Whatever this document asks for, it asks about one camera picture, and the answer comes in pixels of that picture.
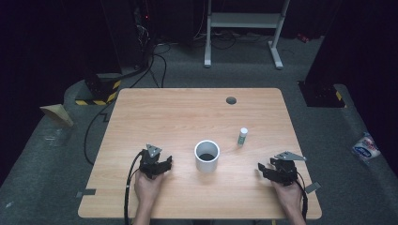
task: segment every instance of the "human hand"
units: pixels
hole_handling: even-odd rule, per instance
[[[149,224],[152,207],[161,189],[161,181],[163,180],[163,176],[164,174],[162,173],[154,180],[151,180],[140,171],[137,171],[135,174],[134,189],[139,203],[133,224]]]
[[[162,173],[151,180],[144,173],[137,171],[135,174],[134,189],[140,203],[152,205],[155,202],[161,190],[163,176],[164,174]]]
[[[281,203],[290,224],[305,224],[305,220],[302,217],[300,210],[302,193],[299,185],[294,182],[292,185],[285,187],[283,184],[273,181],[271,181],[271,184],[275,187],[279,202]]]

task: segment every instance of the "small white bottle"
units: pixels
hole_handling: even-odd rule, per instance
[[[245,143],[246,135],[248,134],[248,129],[245,127],[240,129],[239,138],[237,139],[237,145],[242,146]]]

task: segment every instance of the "white cup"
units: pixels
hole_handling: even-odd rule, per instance
[[[212,173],[217,168],[220,147],[211,140],[203,140],[194,149],[196,168],[202,173]]]

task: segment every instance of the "wooden table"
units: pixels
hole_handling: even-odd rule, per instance
[[[237,103],[228,104],[229,97]],[[239,148],[237,138],[243,127],[249,133]],[[214,173],[201,173],[195,167],[193,148],[204,139],[221,148]],[[96,193],[83,196],[80,217],[123,217],[129,168],[147,143],[163,149],[160,161],[173,156],[153,218],[285,218],[274,188],[257,170],[258,162],[269,166],[269,158],[281,152],[302,155],[280,90],[121,90],[86,187]],[[305,162],[296,161],[296,166],[305,184],[311,184]],[[307,218],[320,218],[316,194],[308,198]],[[136,207],[131,188],[131,218]]]

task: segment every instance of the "bottle cap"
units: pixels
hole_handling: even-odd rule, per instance
[[[246,137],[246,135],[248,134],[248,129],[246,129],[245,127],[240,129],[240,136],[242,137]]]

